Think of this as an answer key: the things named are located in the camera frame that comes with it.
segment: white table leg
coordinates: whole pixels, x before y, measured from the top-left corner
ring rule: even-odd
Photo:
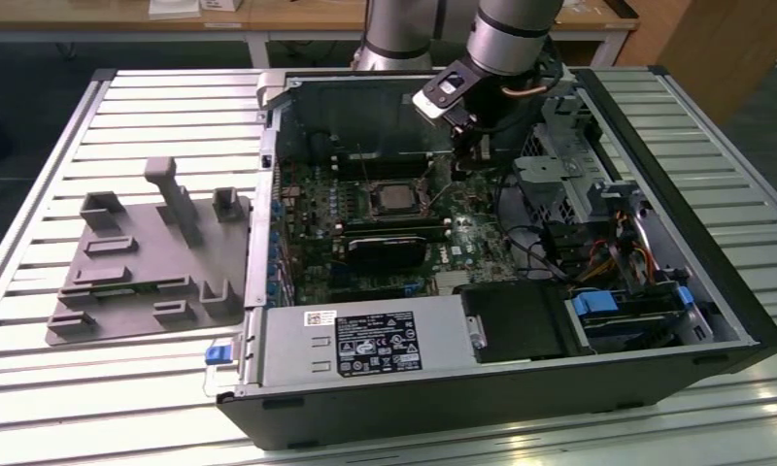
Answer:
[[[595,49],[590,66],[605,67],[614,65],[618,53],[621,52],[621,46],[623,46],[626,34],[627,31],[625,30],[607,32],[603,42]]]
[[[270,68],[270,57],[267,56],[267,33],[251,32],[247,34],[247,50],[250,51],[250,62],[253,68]]]

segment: aluminum profile table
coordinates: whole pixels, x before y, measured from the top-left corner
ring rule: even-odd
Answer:
[[[777,355],[653,407],[265,452],[202,387],[205,348],[235,329],[49,348],[45,320],[85,192],[157,201],[139,178],[145,157],[171,155],[194,197],[233,185],[253,199],[257,73],[119,71],[86,89],[0,247],[0,464],[777,463]],[[598,75],[777,321],[777,193],[667,76]],[[627,178],[617,150],[607,152]],[[230,370],[215,376],[226,381]]]

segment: warning label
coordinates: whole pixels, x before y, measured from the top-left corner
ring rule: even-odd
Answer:
[[[337,372],[342,377],[423,368],[410,311],[337,317],[335,330]]]

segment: wooden table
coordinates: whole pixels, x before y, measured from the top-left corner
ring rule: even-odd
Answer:
[[[0,0],[0,42],[242,41],[251,65],[269,68],[266,43],[359,40],[363,0],[245,0],[235,13],[150,21],[149,0]],[[635,19],[603,0],[583,0],[557,18],[557,41],[598,43],[591,65],[609,66]]]

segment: blue latch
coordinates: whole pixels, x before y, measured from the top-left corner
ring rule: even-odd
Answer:
[[[233,345],[219,345],[209,347],[205,352],[205,364],[230,364],[233,362]]]
[[[571,299],[577,316],[589,313],[611,313],[618,310],[617,301],[609,291],[585,291]]]
[[[675,288],[675,294],[678,294],[678,299],[682,301],[685,307],[694,304],[694,295],[690,294],[690,289],[687,289],[685,286]]]

